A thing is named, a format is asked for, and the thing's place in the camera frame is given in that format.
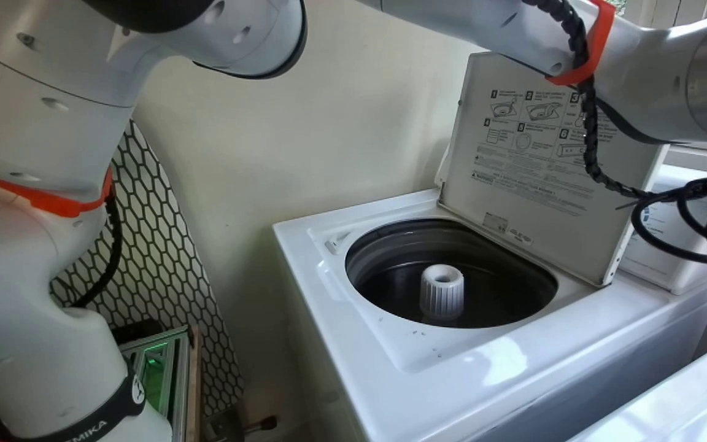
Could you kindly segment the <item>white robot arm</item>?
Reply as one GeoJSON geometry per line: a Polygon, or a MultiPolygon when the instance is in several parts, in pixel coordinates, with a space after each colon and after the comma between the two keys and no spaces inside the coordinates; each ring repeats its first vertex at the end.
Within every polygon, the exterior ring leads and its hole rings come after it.
{"type": "MultiPolygon", "coordinates": [[[[612,0],[362,0],[519,61],[649,143],[707,143],[707,19],[639,26],[612,0]]],[[[0,0],[0,422],[16,442],[173,442],[113,332],[49,295],[102,234],[111,160],[167,57],[276,78],[305,0],[0,0]]]]}

